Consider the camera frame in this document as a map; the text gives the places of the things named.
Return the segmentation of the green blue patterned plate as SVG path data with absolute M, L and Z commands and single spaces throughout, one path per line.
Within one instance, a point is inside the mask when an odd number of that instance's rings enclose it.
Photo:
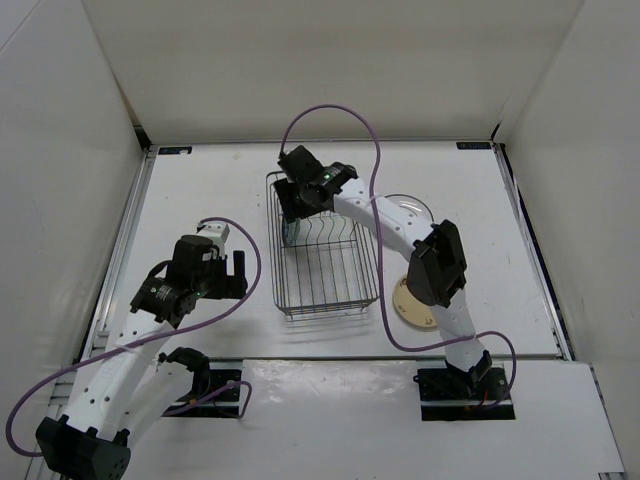
M 285 248 L 291 248 L 296 245 L 300 232 L 300 220 L 298 218 L 288 220 L 285 216 L 281 222 L 281 239 Z

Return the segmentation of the white plate with dark rim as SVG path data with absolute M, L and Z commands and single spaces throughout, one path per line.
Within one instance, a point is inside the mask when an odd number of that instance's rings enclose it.
M 430 207 L 423 200 L 415 196 L 395 193 L 388 194 L 385 196 L 385 198 L 398 205 L 399 207 L 411 212 L 415 216 L 424 218 L 430 223 L 435 222 L 435 218 Z

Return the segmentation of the cream beige plate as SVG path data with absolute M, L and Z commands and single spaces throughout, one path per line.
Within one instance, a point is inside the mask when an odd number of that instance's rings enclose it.
M 407 277 L 402 276 L 392 292 L 394 310 L 409 326 L 421 331 L 438 329 L 436 319 L 428 305 L 418 301 L 409 291 Z

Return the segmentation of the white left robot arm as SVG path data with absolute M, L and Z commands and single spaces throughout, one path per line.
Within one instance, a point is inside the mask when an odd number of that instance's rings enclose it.
M 181 236 L 171 258 L 147 273 L 117 342 L 76 365 L 98 369 L 59 417 L 44 418 L 36 430 L 50 470 L 66 479 L 120 479 L 134 444 L 156 420 L 245 386 L 243 380 L 213 384 L 208 356 L 193 348 L 162 349 L 170 338 L 198 330 L 181 325 L 198 301 L 232 299 L 241 306 L 255 290 L 246 279 L 244 252 L 225 250 L 236 224 L 206 217 L 195 233 Z

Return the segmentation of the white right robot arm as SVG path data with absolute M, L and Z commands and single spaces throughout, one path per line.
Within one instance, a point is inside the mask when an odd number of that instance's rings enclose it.
M 368 228 L 382 244 L 408 262 L 406 285 L 427 306 L 439 326 L 449 371 L 449 387 L 470 400 L 486 384 L 491 357 L 476 337 L 465 294 L 466 258 L 457 226 L 432 223 L 375 194 L 351 165 L 329 166 L 309 157 L 279 160 L 287 180 L 281 200 L 288 220 L 331 211 Z

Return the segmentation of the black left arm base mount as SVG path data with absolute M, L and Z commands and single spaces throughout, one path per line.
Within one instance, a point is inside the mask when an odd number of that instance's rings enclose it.
M 190 391 L 176 400 L 164 412 L 164 417 L 241 419 L 244 416 L 252 386 L 246 383 L 247 399 L 240 408 L 240 392 L 245 384 L 240 369 L 214 369 L 209 357 L 189 347 L 178 347 L 170 354 L 160 353 L 159 363 L 182 365 L 192 375 Z

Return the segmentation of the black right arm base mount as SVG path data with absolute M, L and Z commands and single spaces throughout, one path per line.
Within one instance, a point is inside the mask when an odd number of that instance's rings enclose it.
M 444 368 L 418 369 L 413 381 L 418 386 L 421 419 L 425 422 L 516 419 L 502 367 L 492 367 L 474 390 Z

